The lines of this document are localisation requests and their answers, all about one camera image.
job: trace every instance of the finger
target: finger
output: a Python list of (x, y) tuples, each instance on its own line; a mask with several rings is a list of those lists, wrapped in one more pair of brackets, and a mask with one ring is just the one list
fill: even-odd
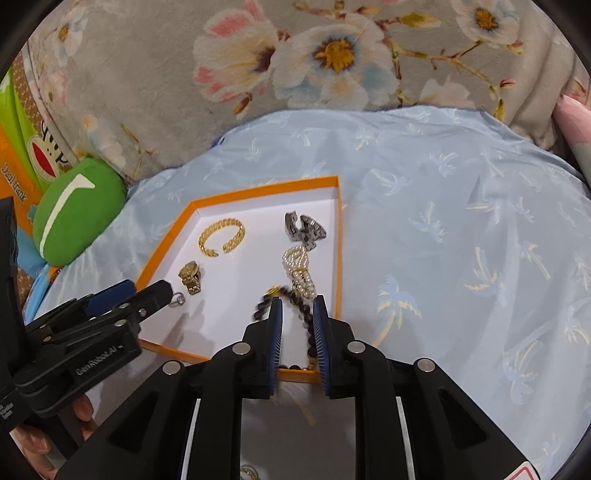
[(49, 440), (43, 432), (29, 425), (18, 426), (14, 429), (14, 435), (22, 448), (34, 455), (45, 455), (51, 450)]
[(72, 407), (74, 408), (74, 414), (80, 420), (92, 420), (92, 416), (95, 413), (95, 409), (86, 395), (82, 395), (81, 397), (75, 399), (74, 403), (72, 403)]
[(99, 426), (96, 424), (96, 422), (94, 420), (89, 420), (89, 421), (83, 421), (82, 422), (82, 438), (84, 438), (84, 441), (87, 441), (88, 438), (90, 437), (90, 435), (92, 435), (94, 432), (96, 432), (96, 429)]
[(23, 451), (25, 458), (29, 461), (35, 471), (43, 478), (48, 480), (55, 480), (57, 469), (51, 464), (44, 455), (36, 455), (34, 453)]

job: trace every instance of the beaded bracelet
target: beaded bracelet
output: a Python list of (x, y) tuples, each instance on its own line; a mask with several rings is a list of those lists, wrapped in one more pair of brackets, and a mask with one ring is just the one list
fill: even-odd
[(308, 330), (308, 367), (302, 368), (299, 365), (280, 365), (279, 368), (289, 368), (290, 370), (313, 370), (317, 366), (318, 353), (316, 351), (316, 337), (314, 336), (314, 324), (310, 305), (308, 305), (301, 295), (295, 290), (289, 290), (287, 287), (271, 287), (263, 296), (262, 301), (257, 304), (256, 312), (252, 316), (255, 322), (262, 320), (265, 311), (271, 306), (273, 297), (284, 297), (292, 305), (298, 307), (304, 320), (304, 326)]

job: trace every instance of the metal screw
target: metal screw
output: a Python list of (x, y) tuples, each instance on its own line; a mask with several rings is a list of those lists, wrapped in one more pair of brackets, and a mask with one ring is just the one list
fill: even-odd
[(178, 362), (166, 362), (162, 366), (162, 371), (167, 375), (177, 374), (181, 370), (181, 364)]
[(246, 342), (239, 342), (232, 347), (232, 352), (237, 355), (246, 355), (251, 351), (251, 346)]
[(365, 344), (355, 340), (354, 342), (349, 342), (347, 350), (351, 353), (363, 353), (365, 352)]
[(417, 367), (420, 371), (429, 373), (435, 370), (435, 362), (429, 358), (421, 358), (417, 362)]

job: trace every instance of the pink fabric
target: pink fabric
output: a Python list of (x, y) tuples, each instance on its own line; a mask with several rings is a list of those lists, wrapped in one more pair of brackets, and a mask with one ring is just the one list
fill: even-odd
[(574, 98), (560, 96), (554, 109), (554, 119), (571, 147), (591, 143), (591, 111)]

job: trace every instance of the green plush toy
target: green plush toy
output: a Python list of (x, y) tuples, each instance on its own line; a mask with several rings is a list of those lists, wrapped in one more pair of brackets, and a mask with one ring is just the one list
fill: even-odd
[(41, 256), (62, 267), (80, 255), (125, 204), (125, 185), (104, 161), (87, 157), (47, 189), (33, 220)]

